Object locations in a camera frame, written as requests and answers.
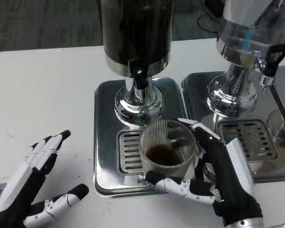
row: drip tray grate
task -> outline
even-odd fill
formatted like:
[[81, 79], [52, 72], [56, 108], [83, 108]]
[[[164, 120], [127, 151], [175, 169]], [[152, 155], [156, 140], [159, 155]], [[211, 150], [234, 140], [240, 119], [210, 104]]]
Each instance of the drip tray grate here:
[[276, 147], [262, 120], [224, 120], [218, 124], [224, 142], [227, 144], [237, 137], [250, 161], [277, 158]]
[[122, 131], [119, 133], [119, 164], [123, 173], [142, 173], [143, 165], [139, 153], [141, 130]]

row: floor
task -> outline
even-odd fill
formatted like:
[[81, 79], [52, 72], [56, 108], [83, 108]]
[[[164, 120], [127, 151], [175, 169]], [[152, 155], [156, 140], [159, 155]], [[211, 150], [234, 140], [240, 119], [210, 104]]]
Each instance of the floor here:
[[[102, 45], [97, 9], [97, 0], [0, 0], [0, 51]], [[173, 40], [215, 38], [221, 27], [201, 0], [176, 0]]]

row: robotic hand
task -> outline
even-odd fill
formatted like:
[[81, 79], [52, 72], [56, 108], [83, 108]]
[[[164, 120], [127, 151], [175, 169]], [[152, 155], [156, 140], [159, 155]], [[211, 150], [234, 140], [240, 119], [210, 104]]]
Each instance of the robotic hand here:
[[76, 205], [89, 192], [80, 184], [65, 194], [31, 204], [57, 159], [62, 142], [71, 135], [64, 131], [29, 148], [29, 155], [9, 178], [0, 179], [0, 228], [35, 228], [53, 221]]
[[[183, 181], [150, 171], [146, 180], [168, 193], [212, 205], [216, 215], [223, 218], [224, 226], [263, 227], [262, 210], [252, 196], [254, 182], [240, 141], [236, 138], [225, 146], [203, 124], [187, 119], [178, 121], [192, 130], [205, 151], [195, 168], [196, 179]], [[206, 162], [212, 164], [216, 174], [214, 185], [204, 182], [202, 168]]]

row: white countertop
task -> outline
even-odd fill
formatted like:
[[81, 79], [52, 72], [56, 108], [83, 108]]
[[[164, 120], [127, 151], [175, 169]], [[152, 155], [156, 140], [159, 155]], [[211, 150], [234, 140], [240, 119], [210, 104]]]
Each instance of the white countertop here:
[[[171, 61], [159, 76], [180, 85], [190, 73], [225, 70], [227, 62], [215, 43], [215, 39], [173, 42]], [[0, 176], [29, 145], [69, 129], [72, 135], [36, 200], [80, 183], [90, 193], [50, 227], [223, 227], [212, 207], [172, 196], [105, 200], [96, 195], [92, 185], [94, 92], [102, 82], [118, 79], [122, 77], [106, 66], [103, 47], [0, 52]], [[266, 225], [285, 222], [285, 182], [256, 185], [256, 198]]]

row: dark liquid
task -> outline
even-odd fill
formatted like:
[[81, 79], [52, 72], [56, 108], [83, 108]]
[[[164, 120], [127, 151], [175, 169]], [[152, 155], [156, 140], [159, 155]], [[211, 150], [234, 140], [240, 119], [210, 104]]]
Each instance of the dark liquid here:
[[104, 48], [123, 65], [158, 62], [170, 50], [174, 0], [101, 0]]
[[165, 166], [179, 165], [184, 162], [180, 153], [168, 145], [156, 145], [151, 147], [147, 151], [146, 156], [152, 162]]

